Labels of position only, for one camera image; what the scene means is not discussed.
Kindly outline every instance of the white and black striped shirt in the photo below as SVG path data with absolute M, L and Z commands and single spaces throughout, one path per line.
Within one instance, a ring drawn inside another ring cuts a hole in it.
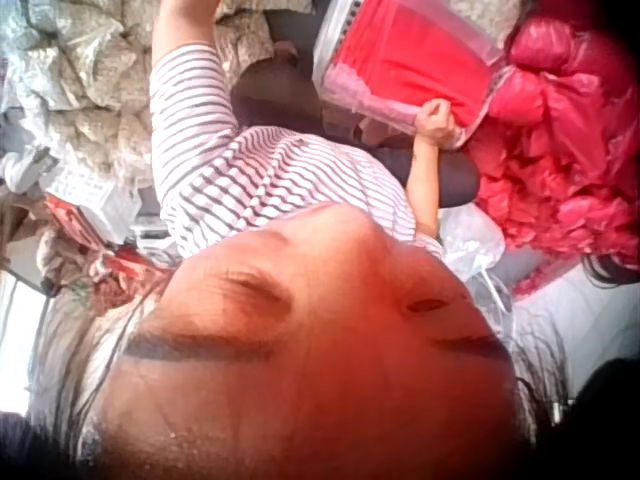
M 242 131 L 211 47 L 180 47 L 155 66 L 151 114 L 162 218 L 185 257 L 326 201 L 357 206 L 397 240 L 442 257 L 416 233 L 400 184 L 368 153 L 278 127 Z

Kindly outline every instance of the stacked bags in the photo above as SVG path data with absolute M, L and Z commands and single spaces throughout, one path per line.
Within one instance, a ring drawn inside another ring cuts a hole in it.
M 568 12 L 584 10 L 564 5 L 559 19 L 544 15 L 544 3 L 514 38 L 511 72 L 465 146 L 483 173 L 478 204 L 508 247 L 530 245 L 564 263 L 609 254 L 638 268 L 633 61 L 584 17 L 570 21 Z M 519 293 L 546 282 L 537 275 Z
M 59 160 L 129 186 L 151 185 L 148 78 L 159 5 L 160 0 L 8 0 L 0 25 L 8 60 L 0 111 L 22 108 L 23 127 Z M 273 53 L 265 16 L 248 8 L 310 12 L 311 0 L 220 3 L 215 43 L 230 84 L 249 64 Z

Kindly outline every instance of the closed eye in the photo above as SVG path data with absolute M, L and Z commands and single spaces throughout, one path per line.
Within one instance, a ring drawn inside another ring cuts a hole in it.
M 292 297 L 289 290 L 263 272 L 228 270 L 224 280 L 270 302 L 291 305 Z
M 434 310 L 439 310 L 440 308 L 444 308 L 448 304 L 449 303 L 445 302 L 444 300 L 430 298 L 410 303 L 409 305 L 407 305 L 407 310 L 410 313 L 428 313 Z

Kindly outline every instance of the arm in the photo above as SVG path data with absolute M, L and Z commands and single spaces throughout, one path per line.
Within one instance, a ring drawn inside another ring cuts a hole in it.
M 438 151 L 424 137 L 415 138 L 406 189 L 416 231 L 433 238 L 438 234 Z
M 150 78 L 152 167 L 164 218 L 238 134 L 229 90 L 213 48 L 218 0 L 163 0 L 153 31 Z
M 220 0 L 162 0 L 153 26 L 153 65 L 182 45 L 213 45 L 213 18 Z
M 416 116 L 416 138 L 407 181 L 407 198 L 416 217 L 416 233 L 435 238 L 438 234 L 439 145 L 453 134 L 455 121 L 449 102 L 432 100 Z

